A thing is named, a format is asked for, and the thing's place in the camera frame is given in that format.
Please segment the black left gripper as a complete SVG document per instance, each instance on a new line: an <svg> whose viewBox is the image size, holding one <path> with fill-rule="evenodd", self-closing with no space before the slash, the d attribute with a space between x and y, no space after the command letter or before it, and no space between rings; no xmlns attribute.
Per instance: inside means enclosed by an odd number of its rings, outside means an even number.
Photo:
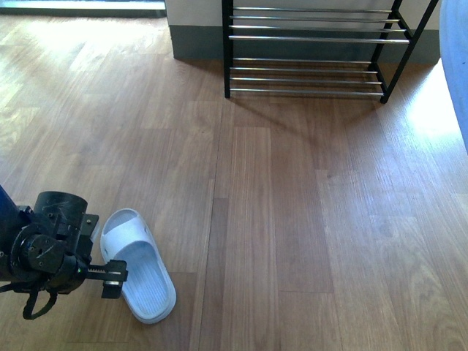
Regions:
<svg viewBox="0 0 468 351"><path fill-rule="evenodd" d="M46 290L67 295L86 279L102 281L103 299L121 297L127 262L90 265L93 233L99 217L86 213L88 203L66 192L41 192L33 208L10 203L11 289Z"/></svg>

